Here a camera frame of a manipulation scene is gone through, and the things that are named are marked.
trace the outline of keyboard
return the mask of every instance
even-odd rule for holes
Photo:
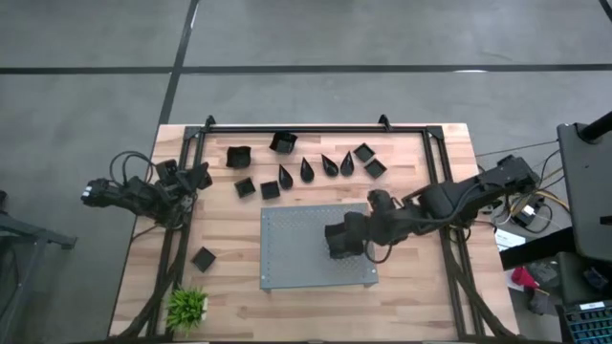
[[[579,344],[612,343],[612,300],[565,306],[565,323]]]

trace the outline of black block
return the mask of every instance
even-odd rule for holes
[[[259,185],[261,187],[261,196],[264,200],[273,199],[280,196],[280,189],[278,188],[278,182],[267,182]]]
[[[372,157],[374,157],[374,154],[376,154],[372,148],[368,147],[365,143],[362,143],[361,146],[357,147],[353,153],[355,153],[355,156],[363,162],[369,161],[372,159]]]
[[[255,192],[255,185],[252,184],[251,178],[236,182],[233,186],[236,188],[236,191],[238,191],[238,197],[240,198],[247,197]]]
[[[374,159],[365,166],[365,171],[374,179],[377,179],[386,171],[386,167],[380,161]]]
[[[191,263],[195,265],[199,271],[204,272],[210,267],[212,262],[215,260],[214,254],[207,250],[205,247],[200,248],[198,253],[196,253],[191,259]]]
[[[251,164],[251,148],[249,146],[229,147],[226,167],[246,168]]]
[[[289,154],[294,151],[297,136],[291,133],[274,133],[270,149],[276,153]]]

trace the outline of black cone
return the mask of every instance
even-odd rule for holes
[[[283,165],[278,165],[278,182],[280,183],[280,187],[283,190],[289,190],[294,186],[294,179],[291,177],[289,172],[283,167]]]
[[[299,169],[299,176],[305,183],[310,183],[315,179],[315,171],[313,171],[313,167],[306,161],[306,158],[302,158],[302,167]]]
[[[340,173],[344,177],[350,177],[355,170],[355,165],[353,164],[353,157],[351,157],[351,152],[346,153],[346,157],[340,164]]]
[[[322,154],[321,158],[323,159],[323,170],[325,171],[325,174],[330,177],[336,177],[338,175],[338,166],[336,163],[329,160],[329,158]]]

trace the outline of red object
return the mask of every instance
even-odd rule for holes
[[[534,277],[525,268],[516,268],[512,275],[513,282],[519,286],[525,286],[533,289],[537,289],[539,284],[536,282]]]

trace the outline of plant pot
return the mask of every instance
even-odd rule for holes
[[[208,314],[208,297],[204,299],[204,305],[202,305],[202,321],[207,319]]]

